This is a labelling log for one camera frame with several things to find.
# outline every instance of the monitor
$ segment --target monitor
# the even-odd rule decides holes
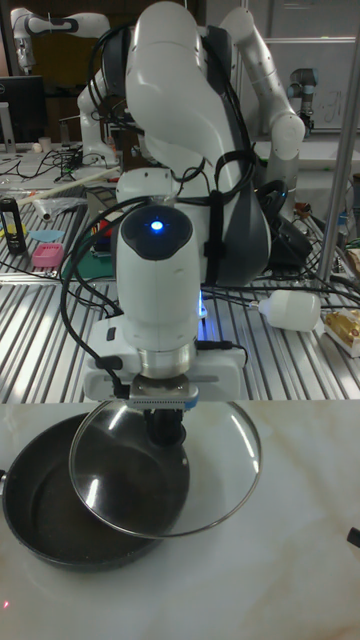
[[[41,76],[0,77],[0,102],[9,103],[15,142],[35,142],[44,134],[48,121]]]

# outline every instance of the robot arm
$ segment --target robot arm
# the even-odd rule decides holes
[[[283,180],[289,189],[286,202],[293,208],[300,143],[305,134],[302,120],[291,108],[277,74],[271,53],[254,25],[251,13],[242,7],[230,11],[221,24],[237,45],[271,135],[267,181]]]
[[[109,20],[100,13],[77,13],[66,18],[42,18],[28,9],[14,9],[11,12],[11,24],[15,39],[19,65],[25,74],[31,73],[35,64],[32,52],[31,36],[47,33],[68,33],[78,38],[100,38],[110,29]],[[102,97],[108,94],[102,71],[98,71],[96,82]],[[94,104],[88,87],[78,98],[80,110],[81,137],[83,142],[84,164],[117,164],[112,149],[101,139],[100,122],[94,116]]]
[[[100,38],[110,29],[109,20],[100,13],[77,13],[67,18],[51,18],[48,14],[42,18],[25,8],[13,9],[11,26],[19,65],[25,74],[31,73],[35,64],[31,36],[62,32],[78,38]]]

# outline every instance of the pink box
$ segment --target pink box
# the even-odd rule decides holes
[[[34,267],[58,267],[64,257],[60,242],[42,242],[32,254]]]

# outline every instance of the white marble table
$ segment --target white marble table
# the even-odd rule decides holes
[[[230,520],[124,569],[69,574],[21,547],[0,509],[1,640],[359,640],[357,401],[244,402],[264,470]],[[0,405],[0,467],[86,405]]]

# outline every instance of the green mat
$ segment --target green mat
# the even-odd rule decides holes
[[[70,269],[70,262],[67,263],[63,277],[66,277]],[[104,255],[102,257],[94,256],[88,251],[79,264],[79,273],[85,280],[91,278],[112,278],[113,268],[111,256]]]

